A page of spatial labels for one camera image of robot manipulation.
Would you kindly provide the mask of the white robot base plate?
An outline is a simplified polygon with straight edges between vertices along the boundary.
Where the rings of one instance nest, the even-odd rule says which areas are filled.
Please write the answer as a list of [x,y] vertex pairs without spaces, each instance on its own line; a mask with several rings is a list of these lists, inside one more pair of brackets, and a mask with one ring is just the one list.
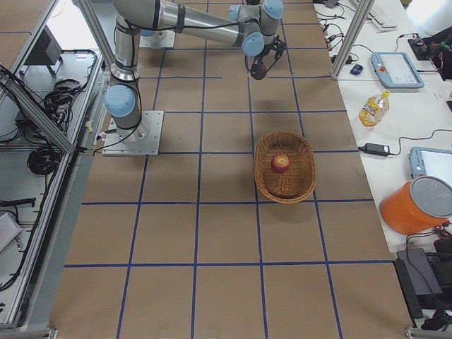
[[118,129],[111,118],[109,128],[115,129],[115,132],[106,135],[105,147],[101,150],[102,155],[158,155],[163,119],[163,111],[143,111],[141,124],[127,137],[131,132]]

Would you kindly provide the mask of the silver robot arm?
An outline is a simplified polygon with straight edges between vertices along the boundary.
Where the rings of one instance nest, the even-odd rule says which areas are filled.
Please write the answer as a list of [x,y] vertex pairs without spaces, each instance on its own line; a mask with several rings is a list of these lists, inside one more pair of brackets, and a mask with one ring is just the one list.
[[170,1],[113,1],[117,12],[112,82],[104,96],[121,142],[142,141],[149,133],[138,88],[138,50],[143,32],[172,31],[238,47],[253,57],[248,72],[255,80],[268,72],[263,59],[271,52],[279,60],[287,45],[277,35],[283,16],[281,1],[248,1],[232,5],[228,18]]

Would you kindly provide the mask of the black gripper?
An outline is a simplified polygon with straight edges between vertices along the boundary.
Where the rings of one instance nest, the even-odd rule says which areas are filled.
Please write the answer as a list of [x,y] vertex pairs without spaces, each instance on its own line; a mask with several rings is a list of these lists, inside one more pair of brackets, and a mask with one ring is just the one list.
[[[255,64],[263,64],[263,59],[265,56],[269,55],[270,52],[275,52],[273,63],[265,70],[265,76],[268,76],[270,70],[279,62],[280,58],[287,50],[287,44],[285,41],[280,39],[279,35],[275,35],[272,37],[272,40],[269,44],[265,44],[263,51],[254,57]],[[254,64],[252,61],[249,61],[249,57],[245,56],[245,67],[250,74],[254,74]]]

